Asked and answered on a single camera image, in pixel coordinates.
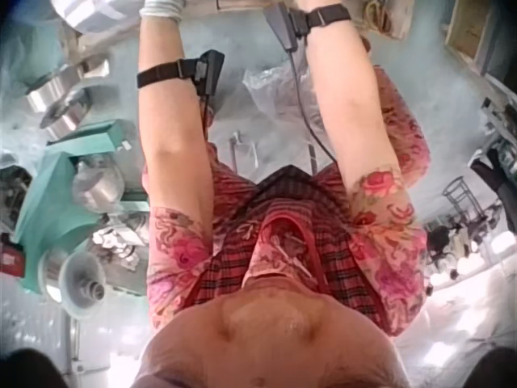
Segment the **red object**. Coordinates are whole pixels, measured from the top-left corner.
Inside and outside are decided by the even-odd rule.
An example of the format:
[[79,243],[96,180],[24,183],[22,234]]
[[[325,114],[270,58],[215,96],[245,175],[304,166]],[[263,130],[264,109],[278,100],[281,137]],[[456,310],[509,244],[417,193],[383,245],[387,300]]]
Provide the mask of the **red object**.
[[2,261],[0,261],[0,272],[7,275],[25,276],[25,255],[20,250],[2,243]]

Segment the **forearm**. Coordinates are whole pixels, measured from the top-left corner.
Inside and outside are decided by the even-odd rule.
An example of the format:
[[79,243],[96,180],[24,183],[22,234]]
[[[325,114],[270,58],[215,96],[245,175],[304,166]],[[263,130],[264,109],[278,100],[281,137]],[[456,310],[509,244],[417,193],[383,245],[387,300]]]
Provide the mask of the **forearm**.
[[[303,0],[311,11],[335,0]],[[347,188],[380,166],[398,166],[385,131],[373,66],[351,21],[316,27],[307,58],[323,123]]]
[[[139,71],[179,58],[184,53],[178,24],[167,18],[142,18]],[[146,157],[204,147],[199,100],[190,80],[171,79],[140,89],[139,117]]]
[[[178,24],[165,17],[143,17],[139,71],[179,58],[183,58],[183,46]],[[138,99],[151,205],[185,214],[199,222],[209,237],[212,172],[192,81],[156,82],[141,88]]]

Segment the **wrist-worn device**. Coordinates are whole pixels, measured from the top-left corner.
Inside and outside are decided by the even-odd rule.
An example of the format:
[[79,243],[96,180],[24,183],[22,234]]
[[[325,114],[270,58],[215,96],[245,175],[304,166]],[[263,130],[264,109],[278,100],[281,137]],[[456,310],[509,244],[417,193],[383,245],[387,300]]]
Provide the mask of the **wrist-worn device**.
[[225,55],[209,50],[199,58],[162,63],[137,76],[138,89],[167,79],[191,79],[199,97],[215,95]]
[[342,4],[322,6],[310,12],[288,8],[278,2],[263,11],[269,27],[282,44],[285,51],[294,53],[298,49],[298,39],[307,37],[314,27],[326,27],[342,20],[351,20],[350,13]]

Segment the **hair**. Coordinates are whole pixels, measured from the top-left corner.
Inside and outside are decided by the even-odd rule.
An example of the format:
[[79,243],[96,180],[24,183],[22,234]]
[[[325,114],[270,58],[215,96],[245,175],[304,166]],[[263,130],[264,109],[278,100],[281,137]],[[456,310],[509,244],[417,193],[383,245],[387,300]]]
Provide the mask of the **hair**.
[[6,388],[68,387],[50,359],[34,349],[21,349],[2,359],[0,382]]
[[486,353],[474,367],[464,388],[515,388],[517,352],[497,348]]

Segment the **wrist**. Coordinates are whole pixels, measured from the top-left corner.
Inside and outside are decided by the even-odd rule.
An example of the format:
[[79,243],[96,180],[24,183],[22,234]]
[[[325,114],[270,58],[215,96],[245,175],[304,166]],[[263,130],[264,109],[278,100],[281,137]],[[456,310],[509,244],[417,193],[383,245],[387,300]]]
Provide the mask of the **wrist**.
[[297,0],[296,4],[304,12],[310,12],[322,6],[342,4],[341,0]]

